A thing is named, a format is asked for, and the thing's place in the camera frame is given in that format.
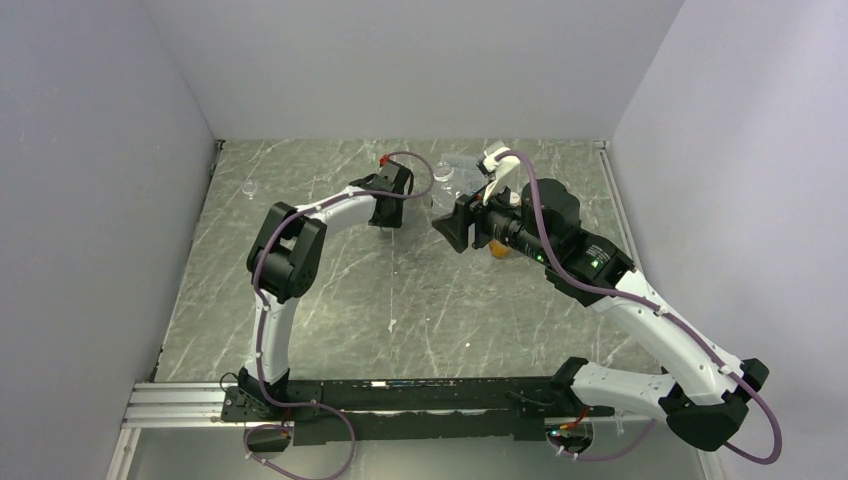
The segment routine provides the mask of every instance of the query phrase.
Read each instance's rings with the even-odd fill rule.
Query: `marble table surface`
[[[253,330],[248,249],[277,201],[334,194],[412,150],[477,155],[495,140],[265,140],[226,142],[212,179],[156,381],[217,380],[236,372]],[[581,202],[584,228],[623,245],[611,192],[589,141],[505,140]],[[426,170],[402,158],[425,184]],[[521,185],[526,176],[521,173]],[[256,193],[242,191],[246,179]],[[327,239],[302,298],[289,350],[292,378],[551,375],[569,356],[655,372],[628,335],[553,289],[542,268],[513,254],[456,254],[433,230],[428,197],[408,201],[398,230],[355,226]]]

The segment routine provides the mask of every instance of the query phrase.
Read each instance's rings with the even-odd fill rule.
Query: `gray wall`
[[[688,0],[613,137],[649,277],[772,369],[786,436],[731,478],[848,478],[848,2]],[[765,455],[757,412],[734,441]]]
[[[218,138],[609,138],[683,0],[144,0]]]
[[[138,0],[0,6],[0,478],[103,478],[213,138]]]

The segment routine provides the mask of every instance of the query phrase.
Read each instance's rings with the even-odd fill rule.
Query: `black mounting bracket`
[[[412,170],[403,165],[389,160],[386,157],[380,159],[380,171],[372,173],[367,177],[350,182],[350,185],[363,190],[390,192],[402,194],[404,187],[409,182],[407,194],[412,193],[414,185]],[[375,195],[377,200],[374,206],[374,215],[368,221],[368,225],[381,228],[400,228],[403,225],[403,200],[383,195]]]

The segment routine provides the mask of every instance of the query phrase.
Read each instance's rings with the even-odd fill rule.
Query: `clear plastic bottle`
[[[461,195],[471,195],[488,183],[477,169],[477,159],[467,155],[444,154],[433,168],[433,215],[441,217],[453,211]]]

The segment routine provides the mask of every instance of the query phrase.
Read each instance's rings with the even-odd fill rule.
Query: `orange object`
[[[489,242],[489,251],[492,252],[492,256],[495,258],[506,258],[512,249],[497,240],[492,240]]]

